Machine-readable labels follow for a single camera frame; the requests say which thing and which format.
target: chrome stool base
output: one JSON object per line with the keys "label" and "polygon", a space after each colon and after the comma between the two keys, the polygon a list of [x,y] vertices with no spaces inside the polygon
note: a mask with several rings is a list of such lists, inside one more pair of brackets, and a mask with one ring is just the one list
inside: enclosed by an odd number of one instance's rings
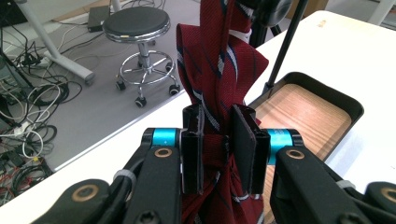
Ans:
{"label": "chrome stool base", "polygon": [[[154,58],[153,56],[162,56],[162,58],[155,63],[147,62],[152,60]],[[136,68],[127,68],[129,65],[127,63],[133,59],[137,61]],[[122,63],[119,74],[117,75],[116,86],[120,91],[123,91],[126,88],[125,83],[136,85],[138,87],[138,97],[134,100],[134,102],[137,104],[137,106],[143,107],[147,103],[146,97],[144,96],[142,90],[144,86],[156,84],[157,82],[163,81],[166,78],[172,78],[174,84],[169,87],[168,93],[170,95],[175,95],[180,92],[180,85],[178,84],[177,79],[171,75],[175,71],[175,68],[176,66],[174,60],[163,52],[157,50],[148,50],[148,55],[146,57],[142,56],[142,54],[138,52],[125,59],[125,61]],[[141,79],[140,81],[135,81],[133,78],[131,78],[131,76],[141,77]]]}

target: necktie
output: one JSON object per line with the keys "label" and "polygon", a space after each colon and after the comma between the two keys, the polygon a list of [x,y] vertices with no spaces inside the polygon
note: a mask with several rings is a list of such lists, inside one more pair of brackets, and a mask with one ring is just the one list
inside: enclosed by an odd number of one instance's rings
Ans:
{"label": "necktie", "polygon": [[234,0],[202,0],[200,25],[177,25],[177,69],[203,109],[204,192],[182,195],[183,223],[262,223],[261,195],[242,190],[229,144],[232,105],[244,103],[268,61],[230,30],[248,33],[252,10]]}

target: computer equipment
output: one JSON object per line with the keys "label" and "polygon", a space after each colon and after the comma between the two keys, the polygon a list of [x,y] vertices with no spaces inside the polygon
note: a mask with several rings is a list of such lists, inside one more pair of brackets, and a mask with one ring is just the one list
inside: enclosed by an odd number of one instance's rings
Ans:
{"label": "computer equipment", "polygon": [[[32,83],[24,76],[21,70],[8,58],[0,48],[0,110],[8,117],[9,106],[18,101],[24,102],[33,90]],[[14,128],[14,120],[0,114],[0,130]]]}
{"label": "computer equipment", "polygon": [[108,6],[91,7],[88,16],[88,31],[98,32],[102,31],[102,24],[110,16],[110,9]]}
{"label": "computer equipment", "polygon": [[0,27],[27,22],[14,0],[0,1]]}

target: black stool seat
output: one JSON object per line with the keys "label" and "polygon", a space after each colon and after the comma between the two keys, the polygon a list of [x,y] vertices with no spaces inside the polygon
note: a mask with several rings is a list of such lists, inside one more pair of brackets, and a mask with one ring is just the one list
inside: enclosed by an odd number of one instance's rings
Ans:
{"label": "black stool seat", "polygon": [[156,7],[129,7],[103,23],[107,37],[117,42],[147,42],[170,28],[168,14]]}

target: office chair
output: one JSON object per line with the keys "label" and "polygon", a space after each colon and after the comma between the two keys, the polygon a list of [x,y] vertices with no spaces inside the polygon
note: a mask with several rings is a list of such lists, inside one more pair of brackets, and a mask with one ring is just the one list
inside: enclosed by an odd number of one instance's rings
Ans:
{"label": "office chair", "polygon": [[108,39],[137,44],[139,48],[137,53],[122,63],[116,82],[120,91],[125,90],[125,83],[138,87],[138,97],[134,102],[139,107],[147,103],[142,88],[159,83],[167,77],[174,80],[174,84],[169,87],[169,94],[175,95],[180,91],[177,79],[171,75],[176,67],[174,60],[163,52],[148,49],[148,44],[155,45],[155,39],[166,34],[170,25],[168,14],[156,7],[125,8],[112,14],[103,23]]}

